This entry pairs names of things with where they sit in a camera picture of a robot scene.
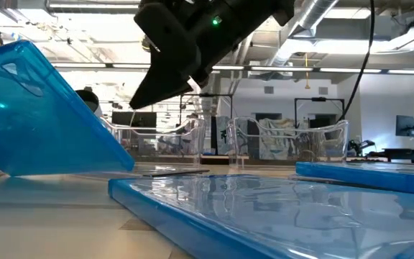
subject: clear acrylic enclosure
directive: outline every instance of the clear acrylic enclosure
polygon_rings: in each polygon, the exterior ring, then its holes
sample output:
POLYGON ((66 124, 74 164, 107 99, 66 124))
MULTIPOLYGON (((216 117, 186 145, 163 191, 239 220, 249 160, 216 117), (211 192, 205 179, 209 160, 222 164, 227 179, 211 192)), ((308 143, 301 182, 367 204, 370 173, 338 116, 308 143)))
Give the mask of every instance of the clear acrylic enclosure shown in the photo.
POLYGON ((187 119, 179 127, 160 129, 102 124, 133 157, 137 167, 146 164, 198 167, 201 164, 206 126, 203 119, 187 119))
POLYGON ((228 123, 229 165, 247 169, 256 166, 295 165, 298 161, 340 162, 346 160, 347 121, 317 129, 296 129, 284 124, 265 127, 249 117, 228 123))

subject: desk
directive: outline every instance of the desk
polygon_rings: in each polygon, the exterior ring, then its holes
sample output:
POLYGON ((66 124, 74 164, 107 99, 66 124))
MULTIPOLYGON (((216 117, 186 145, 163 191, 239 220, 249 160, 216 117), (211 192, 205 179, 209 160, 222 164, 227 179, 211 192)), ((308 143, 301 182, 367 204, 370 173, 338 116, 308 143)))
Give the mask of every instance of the desk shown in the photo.
POLYGON ((414 149, 385 148, 383 153, 387 158, 387 162, 391 162, 392 160, 411 160, 411 163, 414 163, 414 149))

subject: blue plastic lid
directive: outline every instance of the blue plastic lid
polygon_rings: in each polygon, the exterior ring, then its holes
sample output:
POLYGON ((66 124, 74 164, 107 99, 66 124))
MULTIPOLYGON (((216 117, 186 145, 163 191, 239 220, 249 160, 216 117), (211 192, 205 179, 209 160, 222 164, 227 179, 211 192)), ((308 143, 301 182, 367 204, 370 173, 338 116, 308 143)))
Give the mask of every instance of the blue plastic lid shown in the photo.
POLYGON ((257 258, 414 258, 414 194, 259 176, 114 180, 110 194, 197 258, 239 244, 257 258), (174 234, 179 222, 195 234, 174 234))
POLYGON ((414 165, 393 163, 297 163, 301 176, 330 178, 414 194, 414 165))
POLYGON ((44 55, 0 47, 0 170, 11 176, 130 171, 134 161, 44 55))

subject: wall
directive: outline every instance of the wall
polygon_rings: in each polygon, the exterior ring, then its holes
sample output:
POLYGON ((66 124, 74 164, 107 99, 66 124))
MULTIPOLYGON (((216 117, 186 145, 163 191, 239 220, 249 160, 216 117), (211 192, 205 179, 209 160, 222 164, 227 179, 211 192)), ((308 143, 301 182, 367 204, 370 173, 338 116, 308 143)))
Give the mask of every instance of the wall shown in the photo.
MULTIPOLYGON (((339 84, 339 93, 350 93, 356 76, 339 84)), ((414 116, 414 76, 365 75, 360 84, 358 103, 350 116, 351 137, 361 132, 363 140, 386 147, 414 148, 414 139, 395 136, 396 115, 414 116)))
MULTIPOLYGON (((234 94, 234 116, 253 117, 256 113, 282 114, 283 118, 295 116, 294 99, 318 97, 320 86, 328 87, 326 98, 337 98, 336 85, 329 80, 310 80, 311 89, 305 89, 306 81, 268 81, 242 79, 234 94), (274 86, 274 94, 265 94, 265 86, 274 86)), ((308 117, 309 114, 340 114, 340 108, 332 104, 299 101, 298 119, 308 117)), ((220 114, 229 116, 229 107, 222 103, 220 114)))

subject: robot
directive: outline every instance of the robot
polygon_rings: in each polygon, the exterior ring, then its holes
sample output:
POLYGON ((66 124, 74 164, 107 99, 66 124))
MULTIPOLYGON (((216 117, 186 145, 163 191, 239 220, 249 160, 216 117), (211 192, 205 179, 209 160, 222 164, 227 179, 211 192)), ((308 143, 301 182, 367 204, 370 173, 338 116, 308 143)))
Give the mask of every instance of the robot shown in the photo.
POLYGON ((295 0, 142 0, 134 17, 147 36, 151 67, 130 101, 140 109, 205 86, 212 67, 266 19, 280 26, 295 0))

